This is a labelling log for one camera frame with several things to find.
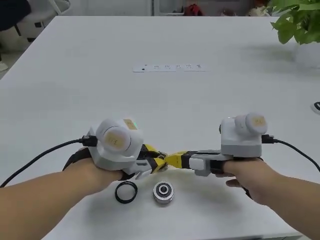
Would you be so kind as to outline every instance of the power strip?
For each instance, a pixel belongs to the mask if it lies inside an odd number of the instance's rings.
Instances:
[[[134,73],[159,73],[159,72],[207,72],[203,64],[143,64],[133,67]]]

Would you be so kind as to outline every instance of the o-ring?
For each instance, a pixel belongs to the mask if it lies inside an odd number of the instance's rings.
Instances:
[[[130,185],[131,187],[134,188],[134,195],[132,198],[128,199],[128,200],[123,200],[121,199],[119,196],[118,196],[118,189],[123,186],[123,185]],[[137,185],[132,182],[132,181],[123,181],[121,182],[116,188],[115,188],[115,191],[114,191],[114,196],[115,196],[115,199],[121,203],[121,204],[129,204],[131,203],[137,196],[137,193],[138,193],[138,187]]]

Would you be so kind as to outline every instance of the metal bearing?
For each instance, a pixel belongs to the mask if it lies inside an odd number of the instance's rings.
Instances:
[[[159,204],[170,203],[174,193],[174,187],[167,181],[160,181],[153,188],[153,197]]]

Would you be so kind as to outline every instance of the green plant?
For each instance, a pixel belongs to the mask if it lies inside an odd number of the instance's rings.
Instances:
[[[286,44],[292,37],[297,43],[320,43],[320,0],[271,0],[273,12],[284,12],[276,22],[278,38]]]

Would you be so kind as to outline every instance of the gray floor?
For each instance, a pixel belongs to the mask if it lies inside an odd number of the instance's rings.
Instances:
[[[7,64],[9,69],[15,64],[15,62],[20,58],[23,52],[12,52],[12,53],[1,53],[2,61]],[[8,72],[8,70],[0,72],[0,79]]]

